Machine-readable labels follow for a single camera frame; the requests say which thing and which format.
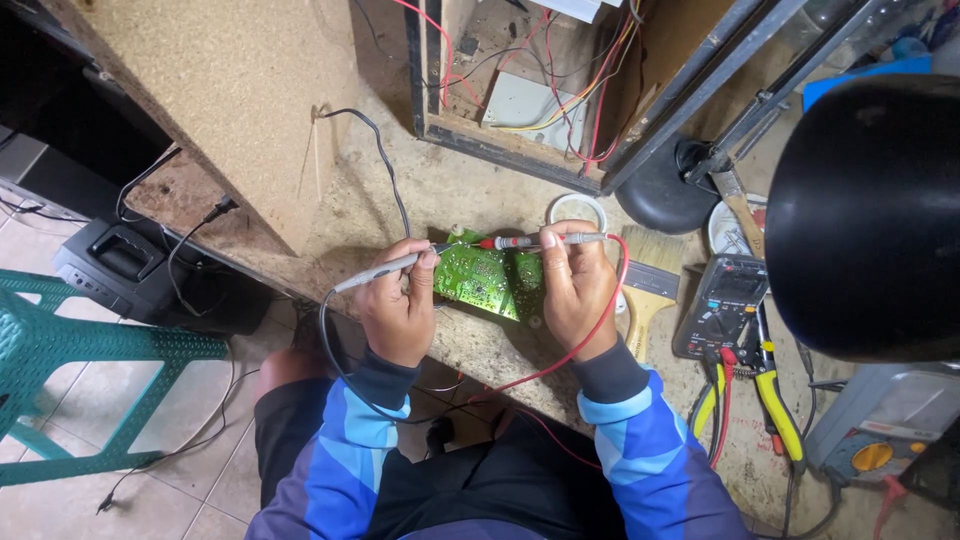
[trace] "wooden brush handle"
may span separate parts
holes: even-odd
[[[623,296],[627,299],[627,307],[630,309],[627,347],[634,354],[636,361],[645,363],[650,320],[654,318],[657,311],[674,306],[677,301],[630,286],[624,286],[621,290],[623,290]]]
[[[750,212],[750,205],[747,204],[747,196],[742,192],[736,193],[724,197],[723,202],[727,203],[727,206],[733,211],[733,215],[740,221],[743,237],[747,240],[747,245],[750,246],[750,251],[754,254],[754,257],[766,258],[766,253],[763,250],[763,231],[754,221],[754,215]]]

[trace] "digital multimeter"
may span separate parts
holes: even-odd
[[[736,347],[768,287],[767,266],[762,259],[731,253],[714,255],[673,339],[674,354],[703,358],[709,352],[719,355],[723,347]]]

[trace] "black sleeve cuff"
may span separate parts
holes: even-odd
[[[400,410],[404,398],[414,381],[420,376],[420,367],[405,367],[377,356],[367,346],[360,365],[349,375],[350,382],[356,386],[374,405]]]
[[[633,398],[647,387],[650,374],[636,363],[623,337],[600,356],[570,365],[584,387],[584,397],[598,404],[618,404]]]

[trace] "brush bristles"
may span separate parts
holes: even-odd
[[[627,241],[630,260],[680,275],[684,265],[684,238],[628,225],[621,234]]]

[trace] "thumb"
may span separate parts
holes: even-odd
[[[543,258],[543,277],[547,293],[561,293],[573,287],[570,263],[560,237],[552,231],[540,230],[540,257]]]
[[[420,254],[410,272],[410,310],[421,309],[429,305],[433,308],[433,268],[440,262],[440,256],[432,249]]]

